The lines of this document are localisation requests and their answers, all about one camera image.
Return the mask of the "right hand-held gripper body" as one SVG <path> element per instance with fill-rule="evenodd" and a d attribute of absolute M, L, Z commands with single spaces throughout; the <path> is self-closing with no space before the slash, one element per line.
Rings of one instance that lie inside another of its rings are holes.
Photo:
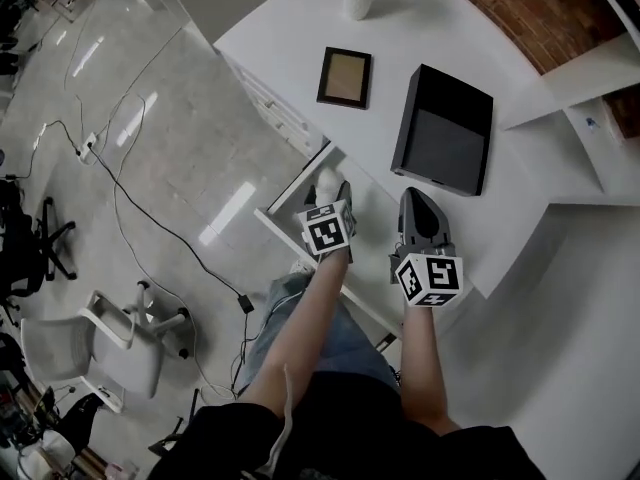
<path fill-rule="evenodd" d="M 401 198 L 400 241 L 389 256 L 390 281 L 414 307 L 445 307 L 464 288 L 463 260 L 456 254 L 449 221 L 422 191 L 409 187 Z"/>

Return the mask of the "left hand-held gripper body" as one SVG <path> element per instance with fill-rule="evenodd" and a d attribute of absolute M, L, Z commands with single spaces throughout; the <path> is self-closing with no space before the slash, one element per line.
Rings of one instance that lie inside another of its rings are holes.
<path fill-rule="evenodd" d="M 298 219 L 308 253 L 317 262 L 337 250 L 350 249 L 356 220 L 348 200 L 306 210 L 298 214 Z"/>

